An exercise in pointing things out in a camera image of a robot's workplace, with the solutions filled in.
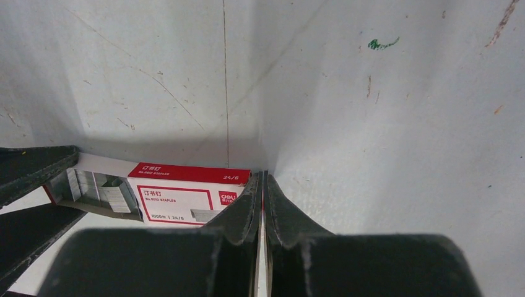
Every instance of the dirty white surface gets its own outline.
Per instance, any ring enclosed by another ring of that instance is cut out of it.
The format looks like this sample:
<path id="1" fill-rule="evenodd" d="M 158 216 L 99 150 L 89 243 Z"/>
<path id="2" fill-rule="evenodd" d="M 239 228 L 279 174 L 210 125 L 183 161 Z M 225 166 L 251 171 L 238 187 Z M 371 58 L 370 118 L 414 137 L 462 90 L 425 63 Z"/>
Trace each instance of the dirty white surface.
<path id="1" fill-rule="evenodd" d="M 485 47 L 508 4 L 0 1 L 0 145 L 269 168 L 326 228 L 443 233 L 523 296 L 524 3 Z"/>

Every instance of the scratch mark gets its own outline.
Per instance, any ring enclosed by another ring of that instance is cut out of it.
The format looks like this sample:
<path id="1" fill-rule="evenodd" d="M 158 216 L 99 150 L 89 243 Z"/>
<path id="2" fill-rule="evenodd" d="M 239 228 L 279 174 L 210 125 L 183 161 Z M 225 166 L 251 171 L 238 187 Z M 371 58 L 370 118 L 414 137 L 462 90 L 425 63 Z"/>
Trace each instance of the scratch mark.
<path id="1" fill-rule="evenodd" d="M 488 220 L 490 220 L 491 218 L 495 217 L 496 215 L 502 213 L 503 211 L 502 210 L 498 210 L 497 212 L 493 212 L 492 215 L 488 218 Z"/>
<path id="2" fill-rule="evenodd" d="M 13 116 L 8 113 L 7 116 L 11 119 L 11 121 L 13 122 L 14 125 L 18 126 L 16 123 L 15 123 L 15 118 L 13 118 Z"/>
<path id="3" fill-rule="evenodd" d="M 123 124 L 124 124 L 124 126 L 126 126 L 126 127 L 128 127 L 128 128 L 129 128 L 129 125 L 128 125 L 128 124 L 126 124 L 126 123 L 124 123 L 124 122 L 123 122 L 123 121 L 122 121 L 121 119 L 117 118 L 117 120 L 119 120 L 119 121 L 120 121 L 121 123 L 123 123 Z"/>
<path id="4" fill-rule="evenodd" d="M 222 0 L 222 21 L 224 27 L 224 92 L 226 97 L 226 167 L 230 167 L 230 115 L 228 112 L 228 75 L 226 69 L 226 7 Z"/>
<path id="5" fill-rule="evenodd" d="M 297 180 L 297 178 L 295 178 L 295 176 L 293 177 L 293 180 L 301 187 L 301 189 L 306 190 L 306 188 L 301 183 L 299 183 L 299 181 Z"/>
<path id="6" fill-rule="evenodd" d="M 255 82 L 253 84 L 250 85 L 250 87 L 248 87 L 248 89 L 246 90 L 246 92 L 240 97 L 239 100 L 237 100 L 237 102 L 235 103 L 235 105 L 231 108 L 231 110 L 229 110 L 229 112 L 234 112 L 239 106 L 241 106 L 241 104 L 246 101 L 246 99 L 248 99 L 248 97 L 250 96 L 250 94 L 253 92 L 253 90 L 264 80 L 264 78 L 266 76 L 268 76 L 268 74 L 273 70 L 273 68 L 275 68 L 275 66 L 277 65 L 277 62 L 279 62 L 279 60 L 281 59 L 281 57 L 289 50 L 289 48 L 295 43 L 295 40 L 297 39 L 297 37 L 299 35 L 301 35 L 302 33 L 304 33 L 311 25 L 312 21 L 316 18 L 316 16 L 319 14 L 319 12 L 321 11 L 321 9 L 324 7 L 324 5 L 326 5 L 326 3 L 328 3 L 329 0 L 324 0 L 323 3 L 321 3 L 319 5 L 319 7 L 312 13 L 312 15 L 308 18 L 308 20 L 304 23 L 304 25 L 302 25 L 301 27 L 299 27 L 296 31 L 294 31 L 293 35 L 292 35 L 292 38 L 290 39 L 290 41 L 288 41 L 288 43 L 284 46 L 284 48 L 281 50 L 281 52 L 279 53 L 278 57 L 275 58 L 275 60 L 273 60 L 270 65 L 268 65 L 265 70 L 262 72 L 262 74 L 255 80 Z M 223 118 L 219 123 L 218 125 L 216 125 L 215 129 L 212 130 L 212 132 L 210 132 L 210 134 L 208 134 L 208 136 L 206 136 L 200 143 L 199 145 L 197 145 L 197 147 L 195 148 L 193 154 L 191 156 L 188 157 L 188 159 L 186 160 L 190 160 L 193 158 L 193 156 L 195 156 L 195 154 L 197 154 L 197 152 L 201 149 L 201 147 L 217 132 L 217 130 L 220 128 L 220 123 L 222 123 L 222 121 L 224 121 L 225 119 Z"/>
<path id="7" fill-rule="evenodd" d="M 277 65 L 277 62 L 279 62 L 281 57 L 284 56 L 284 54 L 295 43 L 295 40 L 297 39 L 297 37 L 301 35 L 302 33 L 304 33 L 310 27 L 312 21 L 316 18 L 316 16 L 319 14 L 321 9 L 324 7 L 324 5 L 328 1 L 329 0 L 324 0 L 323 3 L 321 3 L 321 5 L 319 5 L 319 7 L 317 7 L 317 9 L 308 18 L 308 20 L 306 20 L 306 22 L 301 27 L 297 28 L 297 30 L 294 31 L 292 38 L 290 39 L 290 41 L 288 41 L 288 43 L 284 46 L 284 48 L 279 52 L 279 55 L 277 56 L 277 58 L 275 58 L 275 60 L 273 60 L 270 63 L 270 65 L 268 65 L 265 68 L 262 74 L 255 80 L 253 84 L 250 85 L 250 87 L 246 90 L 244 95 L 242 95 L 241 98 L 236 102 L 235 106 L 232 107 L 232 112 L 235 111 L 249 97 L 249 95 L 253 92 L 253 90 L 264 80 L 264 78 L 268 76 L 270 72 L 272 72 L 273 68 L 275 68 L 275 66 Z"/>
<path id="8" fill-rule="evenodd" d="M 503 28 L 505 28 L 505 25 L 507 24 L 510 18 L 510 15 L 513 13 L 514 8 L 516 8 L 516 3 L 518 3 L 518 1 L 519 0 L 512 0 L 510 2 L 509 6 L 507 7 L 505 11 L 505 15 L 503 16 L 501 22 L 498 25 L 498 28 L 496 28 L 496 32 L 494 33 L 492 40 L 490 40 L 490 42 L 487 45 L 485 45 L 486 48 L 496 43 L 496 40 L 500 37 L 501 31 L 503 31 Z"/>
<path id="9" fill-rule="evenodd" d="M 177 103 L 179 103 L 179 105 L 180 105 L 180 106 L 181 106 L 181 107 L 182 107 L 182 108 L 183 108 L 183 109 L 189 114 L 189 116 L 195 121 L 195 123 L 197 123 L 197 124 L 199 125 L 199 127 L 201 127 L 201 129 L 202 129 L 203 131 L 205 131 L 205 130 L 204 130 L 204 127 L 201 125 L 201 123 L 199 123 L 199 121 L 197 121 L 197 120 L 193 117 L 193 115 L 191 115 L 191 113 L 188 111 L 188 109 L 186 109 L 186 107 L 184 107 L 184 105 L 182 105 L 182 103 L 180 103 L 180 101 L 179 101 L 177 98 L 175 98 L 175 96 L 173 96 L 173 94 L 172 94 L 172 93 L 171 93 L 171 92 L 170 92 L 170 91 L 164 86 L 164 84 L 162 84 L 161 82 L 159 82 L 158 79 L 156 79 L 155 77 L 152 77 L 151 75 L 149 75 L 146 71 L 143 71 L 142 69 L 138 69 L 138 71 L 144 73 L 145 75 L 151 77 L 154 81 L 156 81 L 156 82 L 157 82 L 157 83 L 158 83 L 158 84 L 164 89 L 164 91 L 168 92 L 168 94 L 170 94 L 171 97 L 173 97 L 173 99 L 175 99 L 175 101 L 177 101 Z"/>
<path id="10" fill-rule="evenodd" d="M 498 114 L 500 113 L 500 110 L 503 108 L 503 105 L 501 105 L 500 107 L 498 107 L 495 111 L 494 111 L 494 114 Z"/>
<path id="11" fill-rule="evenodd" d="M 372 75 L 368 76 L 368 94 L 367 98 L 370 98 L 370 90 L 372 89 Z"/>
<path id="12" fill-rule="evenodd" d="M 135 57 L 131 56 L 131 54 L 129 54 L 126 50 L 124 50 L 120 46 L 118 46 L 118 45 L 114 44 L 113 42 L 111 42 L 109 39 L 104 37 L 104 35 L 100 34 L 95 28 L 91 27 L 91 25 L 89 25 L 86 21 L 83 20 L 83 18 L 79 17 L 76 13 L 74 13 L 73 11 L 70 11 L 68 8 L 66 8 L 64 6 L 63 6 L 63 8 L 65 10 L 67 10 L 70 14 L 72 14 L 74 17 L 76 17 L 78 20 L 80 20 L 80 22 L 82 22 L 85 26 L 87 26 L 89 29 L 91 29 L 91 31 L 95 32 L 98 36 L 100 36 L 100 38 L 104 39 L 106 42 L 108 42 L 109 44 L 113 45 L 115 48 L 118 48 L 119 50 L 123 51 L 128 56 L 130 56 L 132 58 L 135 58 Z"/>

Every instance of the deli logo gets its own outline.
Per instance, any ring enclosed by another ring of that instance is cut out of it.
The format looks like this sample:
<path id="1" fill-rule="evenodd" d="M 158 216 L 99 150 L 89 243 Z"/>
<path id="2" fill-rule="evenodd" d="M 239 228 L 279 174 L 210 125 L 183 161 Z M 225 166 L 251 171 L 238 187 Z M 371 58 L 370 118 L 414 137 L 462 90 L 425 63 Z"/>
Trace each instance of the deli logo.
<path id="1" fill-rule="evenodd" d="M 230 205 L 235 199 L 237 199 L 237 193 L 219 191 L 219 197 L 221 205 Z"/>

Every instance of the black plastic part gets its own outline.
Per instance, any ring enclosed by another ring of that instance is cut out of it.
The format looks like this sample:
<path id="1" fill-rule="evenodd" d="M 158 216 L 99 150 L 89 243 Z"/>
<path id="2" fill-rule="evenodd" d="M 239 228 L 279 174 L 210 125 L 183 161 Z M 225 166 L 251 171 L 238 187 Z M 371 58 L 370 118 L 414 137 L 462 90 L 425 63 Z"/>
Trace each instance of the black plastic part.
<path id="1" fill-rule="evenodd" d="M 481 296 L 448 238 L 334 235 L 265 180 L 269 296 Z"/>
<path id="2" fill-rule="evenodd" d="M 267 172 L 197 230 L 78 234 L 39 296 L 253 296 L 262 213 L 269 296 L 481 296 L 448 238 L 334 235 Z"/>
<path id="3" fill-rule="evenodd" d="M 232 204 L 203 228 L 221 228 L 214 296 L 254 296 L 258 281 L 259 237 L 263 204 L 263 173 L 255 174 Z"/>
<path id="4" fill-rule="evenodd" d="M 78 162 L 67 147 L 0 148 L 0 209 L 42 186 Z"/>
<path id="5" fill-rule="evenodd" d="M 294 246 L 305 236 L 333 234 L 314 222 L 284 196 L 275 178 L 265 172 L 267 292 L 269 296 L 304 296 L 305 280 Z"/>
<path id="6" fill-rule="evenodd" d="M 218 230 L 84 230 L 38 296 L 213 296 L 222 244 Z"/>
<path id="7" fill-rule="evenodd" d="M 0 296 L 85 212 L 51 204 L 0 215 Z"/>
<path id="8" fill-rule="evenodd" d="M 90 230 L 71 238 L 39 296 L 253 296 L 263 182 L 199 229 Z"/>
<path id="9" fill-rule="evenodd" d="M 17 292 L 7 291 L 2 297 L 33 297 L 33 296 L 22 294 L 22 293 L 17 293 Z"/>
<path id="10" fill-rule="evenodd" d="M 481 296 L 458 247 L 440 235 L 311 236 L 293 253 L 303 296 Z"/>

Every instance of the red label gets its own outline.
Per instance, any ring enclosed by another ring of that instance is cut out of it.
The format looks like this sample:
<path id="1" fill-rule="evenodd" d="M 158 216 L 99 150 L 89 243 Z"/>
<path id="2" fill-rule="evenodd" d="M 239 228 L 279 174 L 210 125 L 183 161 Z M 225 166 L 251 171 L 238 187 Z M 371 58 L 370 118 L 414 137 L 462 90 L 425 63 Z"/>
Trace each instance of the red label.
<path id="1" fill-rule="evenodd" d="M 248 182 L 250 172 L 249 169 L 206 168 L 139 163 L 135 169 L 130 172 L 129 177 L 244 185 Z"/>
<path id="2" fill-rule="evenodd" d="M 237 193 L 219 191 L 219 197 L 221 205 L 230 205 L 235 199 L 237 199 Z"/>
<path id="3" fill-rule="evenodd" d="M 178 187 L 153 187 L 153 186 L 140 186 L 137 185 L 137 189 L 139 190 L 139 195 L 141 197 L 142 206 L 144 207 L 144 211 L 146 212 L 146 217 L 150 222 L 162 222 L 162 223 L 179 223 L 179 224 L 187 224 L 187 225 L 204 225 L 204 223 L 198 223 L 198 222 L 187 222 L 187 221 L 179 221 L 179 216 L 168 216 L 164 213 L 162 215 L 150 213 L 150 211 L 147 208 L 146 201 L 152 200 L 153 201 L 159 201 L 159 202 L 173 202 L 176 203 L 176 199 L 162 199 L 162 198 L 156 198 L 156 197 L 148 197 L 151 196 L 153 193 L 155 193 L 155 196 L 162 197 L 162 193 L 157 190 L 170 190 L 170 191 L 188 191 L 188 192 L 203 192 L 207 195 L 207 202 L 209 203 L 210 210 L 213 210 L 213 204 L 212 204 L 212 196 L 210 194 L 209 190 L 205 189 L 184 189 L 184 188 L 178 188 Z"/>

